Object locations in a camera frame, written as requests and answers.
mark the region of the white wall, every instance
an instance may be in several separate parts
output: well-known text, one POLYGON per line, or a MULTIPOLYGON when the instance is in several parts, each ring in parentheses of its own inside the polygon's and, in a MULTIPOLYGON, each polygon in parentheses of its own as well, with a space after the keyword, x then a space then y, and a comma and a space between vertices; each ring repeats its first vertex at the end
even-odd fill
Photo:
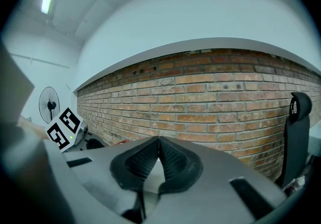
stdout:
POLYGON ((132 0, 84 45, 73 89, 142 60, 206 48, 265 51, 321 73, 311 33, 280 0, 132 0))
POLYGON ((66 38, 20 12, 8 21, 1 39, 12 58, 35 86, 22 116, 45 126, 39 113, 39 96, 51 86, 59 97, 60 109, 76 109, 76 96, 70 90, 82 45, 66 38))

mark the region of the brick wall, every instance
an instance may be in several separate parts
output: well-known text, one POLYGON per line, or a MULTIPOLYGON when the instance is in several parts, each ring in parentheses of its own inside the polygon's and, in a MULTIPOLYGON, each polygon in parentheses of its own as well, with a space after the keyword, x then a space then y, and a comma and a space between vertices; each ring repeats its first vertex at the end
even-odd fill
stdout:
POLYGON ((226 151, 275 179, 290 92, 321 119, 321 79, 269 54, 220 49, 172 54, 109 74, 78 91, 78 113, 108 144, 168 136, 226 151))

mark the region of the black slot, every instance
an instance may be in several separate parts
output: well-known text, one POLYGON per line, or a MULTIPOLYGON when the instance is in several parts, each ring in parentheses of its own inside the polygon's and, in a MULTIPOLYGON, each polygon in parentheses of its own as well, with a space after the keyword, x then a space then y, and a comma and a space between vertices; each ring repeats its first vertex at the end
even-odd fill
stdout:
POLYGON ((72 168, 72 167, 76 167, 76 166, 79 166, 79 165, 83 165, 83 164, 91 162, 91 161, 92 160, 90 160, 89 158, 81 158, 81 159, 78 159, 78 160, 69 161, 69 162, 67 162, 67 164, 68 164, 68 166, 70 168, 72 168))
POLYGON ((234 179, 230 184, 257 220, 273 211, 272 206, 244 178, 234 179))

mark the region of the office chair backrest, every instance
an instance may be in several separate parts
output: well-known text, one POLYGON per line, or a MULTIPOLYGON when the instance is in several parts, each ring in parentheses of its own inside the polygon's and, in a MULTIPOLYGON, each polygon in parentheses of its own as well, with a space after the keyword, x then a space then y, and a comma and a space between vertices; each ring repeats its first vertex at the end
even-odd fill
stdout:
POLYGON ((306 163, 309 140, 311 99, 302 92, 292 92, 291 94, 293 98, 290 104, 290 115, 286 119, 284 129, 282 174, 275 182, 281 188, 302 173, 306 163))

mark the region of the electric fan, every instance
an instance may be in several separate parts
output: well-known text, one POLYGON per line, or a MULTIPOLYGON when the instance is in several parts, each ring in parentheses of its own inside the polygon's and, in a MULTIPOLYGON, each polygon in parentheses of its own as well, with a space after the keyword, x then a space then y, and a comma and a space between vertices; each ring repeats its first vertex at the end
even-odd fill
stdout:
POLYGON ((46 123, 50 123, 52 119, 58 115, 60 110, 59 99, 56 91, 47 86, 40 94, 39 98, 39 112, 42 119, 46 123))

